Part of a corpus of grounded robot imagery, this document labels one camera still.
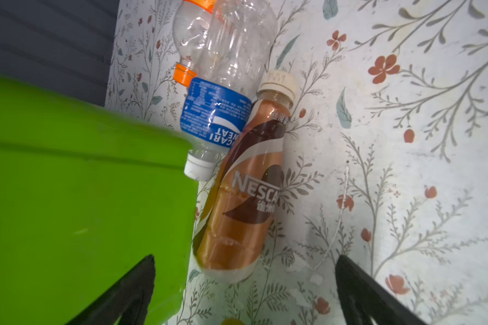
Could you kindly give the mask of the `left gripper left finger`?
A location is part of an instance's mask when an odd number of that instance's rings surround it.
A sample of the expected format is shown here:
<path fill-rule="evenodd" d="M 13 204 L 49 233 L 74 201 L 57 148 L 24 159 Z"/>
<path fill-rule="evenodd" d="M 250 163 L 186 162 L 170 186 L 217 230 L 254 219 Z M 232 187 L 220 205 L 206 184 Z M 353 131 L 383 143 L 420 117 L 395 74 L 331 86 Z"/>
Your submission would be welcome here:
<path fill-rule="evenodd" d="M 148 255 L 69 324 L 144 324 L 155 277 L 155 258 Z"/>

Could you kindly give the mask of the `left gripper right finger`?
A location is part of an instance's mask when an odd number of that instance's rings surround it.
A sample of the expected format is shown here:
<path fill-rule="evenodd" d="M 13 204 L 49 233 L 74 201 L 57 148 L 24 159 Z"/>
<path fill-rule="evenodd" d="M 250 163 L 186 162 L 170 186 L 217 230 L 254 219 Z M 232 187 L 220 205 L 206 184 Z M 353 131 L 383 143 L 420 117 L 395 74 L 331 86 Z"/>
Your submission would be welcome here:
<path fill-rule="evenodd" d="M 349 257 L 338 258 L 335 272 L 347 325 L 425 325 Z"/>

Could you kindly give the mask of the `brown tea bottle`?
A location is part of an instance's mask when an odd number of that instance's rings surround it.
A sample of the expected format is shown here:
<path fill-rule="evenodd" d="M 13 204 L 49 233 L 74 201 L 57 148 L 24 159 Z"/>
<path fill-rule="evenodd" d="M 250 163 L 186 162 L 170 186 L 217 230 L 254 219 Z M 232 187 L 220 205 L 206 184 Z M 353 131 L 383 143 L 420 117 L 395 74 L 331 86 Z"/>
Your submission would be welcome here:
<path fill-rule="evenodd" d="M 279 202 L 283 145 L 296 78 L 271 70 L 236 144 L 222 162 L 193 237 L 203 273 L 233 284 L 252 274 Z"/>

